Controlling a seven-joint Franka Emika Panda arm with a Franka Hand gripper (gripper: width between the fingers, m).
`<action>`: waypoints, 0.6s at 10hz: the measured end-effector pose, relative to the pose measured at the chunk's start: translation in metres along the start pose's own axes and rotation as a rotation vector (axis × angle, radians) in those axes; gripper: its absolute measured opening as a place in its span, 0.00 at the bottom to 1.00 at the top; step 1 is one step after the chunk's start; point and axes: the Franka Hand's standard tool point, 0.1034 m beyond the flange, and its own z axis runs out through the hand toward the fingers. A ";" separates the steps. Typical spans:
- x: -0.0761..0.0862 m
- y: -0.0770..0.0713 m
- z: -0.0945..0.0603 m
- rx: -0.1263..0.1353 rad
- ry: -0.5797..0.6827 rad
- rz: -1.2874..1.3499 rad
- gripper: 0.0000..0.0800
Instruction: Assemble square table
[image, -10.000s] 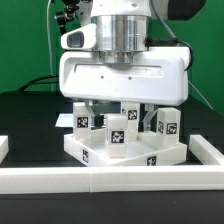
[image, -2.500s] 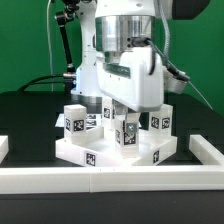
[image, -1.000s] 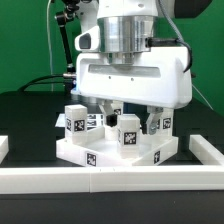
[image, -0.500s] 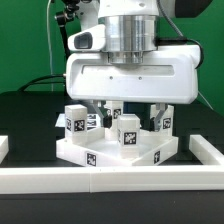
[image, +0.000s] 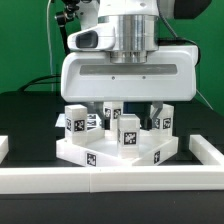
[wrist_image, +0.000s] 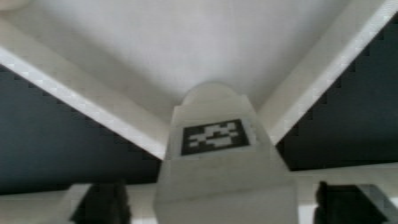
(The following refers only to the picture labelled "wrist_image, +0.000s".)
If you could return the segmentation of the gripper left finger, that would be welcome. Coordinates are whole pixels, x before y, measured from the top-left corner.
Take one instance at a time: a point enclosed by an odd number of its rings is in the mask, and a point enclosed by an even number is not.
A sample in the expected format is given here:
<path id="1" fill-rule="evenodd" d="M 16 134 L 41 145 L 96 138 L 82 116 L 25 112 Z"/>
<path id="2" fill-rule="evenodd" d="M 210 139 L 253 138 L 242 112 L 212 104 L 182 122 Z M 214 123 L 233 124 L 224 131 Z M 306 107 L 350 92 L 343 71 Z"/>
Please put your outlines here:
<path id="1" fill-rule="evenodd" d="M 75 184 L 61 200 L 55 224 L 130 224 L 123 182 Z"/>

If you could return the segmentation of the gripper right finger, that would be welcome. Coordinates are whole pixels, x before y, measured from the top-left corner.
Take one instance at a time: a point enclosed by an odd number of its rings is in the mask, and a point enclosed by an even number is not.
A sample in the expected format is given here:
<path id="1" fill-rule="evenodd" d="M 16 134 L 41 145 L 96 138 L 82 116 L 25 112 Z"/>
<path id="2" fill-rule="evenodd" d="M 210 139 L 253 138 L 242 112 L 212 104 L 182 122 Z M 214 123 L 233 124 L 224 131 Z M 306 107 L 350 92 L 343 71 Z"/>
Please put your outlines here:
<path id="1" fill-rule="evenodd" d="M 398 224 L 398 207 L 375 184 L 320 182 L 313 224 Z"/>

